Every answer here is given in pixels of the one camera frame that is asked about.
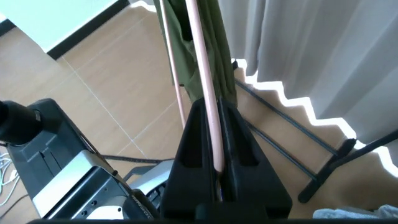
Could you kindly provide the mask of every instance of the black metal frame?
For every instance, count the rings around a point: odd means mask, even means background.
[[[238,67],[238,63],[235,61],[233,63],[233,68],[236,69]],[[317,190],[325,183],[327,178],[329,178],[330,174],[339,166],[342,166],[354,159],[357,159],[373,150],[378,148],[379,146],[383,146],[387,143],[390,143],[396,139],[398,139],[398,129],[393,131],[392,133],[388,134],[387,136],[380,138],[367,146],[363,147],[360,150],[354,151],[351,154],[351,150],[354,148],[356,144],[356,139],[347,139],[338,150],[334,149],[331,147],[329,144],[327,144],[325,141],[320,139],[318,136],[313,134],[311,131],[309,131],[307,128],[303,127],[301,124],[296,122],[293,118],[291,118],[289,115],[279,111],[277,108],[272,106],[270,103],[268,103],[266,100],[261,98],[259,95],[257,95],[255,92],[253,92],[250,88],[248,88],[245,84],[241,83],[239,80],[235,79],[235,84],[237,86],[241,87],[243,90],[248,92],[250,95],[255,97],[255,99],[259,100],[263,105],[267,106],[269,109],[271,109],[273,112],[277,113],[279,116],[284,118],[286,121],[288,121],[291,125],[295,126],[297,129],[299,129],[301,132],[306,134],[309,138],[314,140],[316,143],[321,145],[324,149],[329,151],[330,153],[333,154],[333,156],[330,158],[330,160],[322,167],[320,172],[317,174],[314,174],[313,171],[309,170],[305,165],[301,164],[296,158],[292,157],[283,147],[278,145],[276,142],[274,142],[269,136],[264,134],[262,131],[258,130],[254,125],[246,121],[246,124],[248,127],[254,131],[256,134],[258,134],[263,140],[267,141],[272,147],[274,147],[278,152],[280,152],[284,157],[286,157],[290,162],[295,164],[300,170],[302,170],[305,174],[307,174],[310,178],[311,181],[310,183],[300,192],[298,195],[298,200],[301,203],[307,203],[312,196],[315,195]]]

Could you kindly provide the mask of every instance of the pink rod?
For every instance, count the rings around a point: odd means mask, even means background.
[[[197,0],[186,0],[189,23],[191,25],[193,43],[198,59],[200,80],[205,97],[207,120],[209,122],[211,146],[213,148],[213,164],[220,174],[224,169],[224,152],[221,138],[220,117],[218,116],[216,96],[214,93],[213,79],[209,67],[206,45],[203,39]]]
[[[160,0],[160,9],[162,10],[163,27],[164,27],[164,33],[165,33],[165,36],[166,36],[167,49],[169,51],[170,64],[171,64],[171,67],[172,67],[172,75],[173,75],[173,79],[174,79],[175,93],[177,95],[178,108],[180,108],[182,129],[184,129],[185,128],[185,113],[184,113],[184,107],[182,106],[180,85],[179,85],[179,82],[178,82],[177,70],[175,69],[175,60],[174,60],[174,55],[173,55],[172,44],[171,44],[171,41],[170,41],[169,25],[167,23],[166,10],[165,10],[165,7],[164,7],[163,0]]]

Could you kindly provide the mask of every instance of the fabric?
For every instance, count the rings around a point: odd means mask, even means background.
[[[288,99],[309,97],[317,119],[344,118],[365,144],[398,128],[398,1],[219,3],[247,76],[282,81]],[[387,147],[398,165],[398,141]]]
[[[195,101],[203,97],[203,91],[187,7],[185,1],[181,0],[165,0],[164,2],[178,80],[180,85],[185,87],[190,100]],[[217,98],[222,96],[236,104],[234,73],[218,2],[201,0],[197,3],[215,95]],[[160,2],[154,1],[154,4],[164,35]]]
[[[339,208],[336,210],[324,208],[316,210],[313,213],[313,218],[398,218],[398,208],[391,205],[383,205],[379,209],[370,212],[359,208]]]

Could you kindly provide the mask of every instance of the curtain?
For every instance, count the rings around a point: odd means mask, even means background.
[[[246,75],[309,97],[317,119],[344,118],[369,143],[398,128],[398,1],[219,0]],[[398,165],[398,141],[387,145]]]

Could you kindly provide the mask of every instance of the black cylinder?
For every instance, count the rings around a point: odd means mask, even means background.
[[[13,101],[0,101],[0,141],[21,145],[31,141],[42,130],[38,111]]]

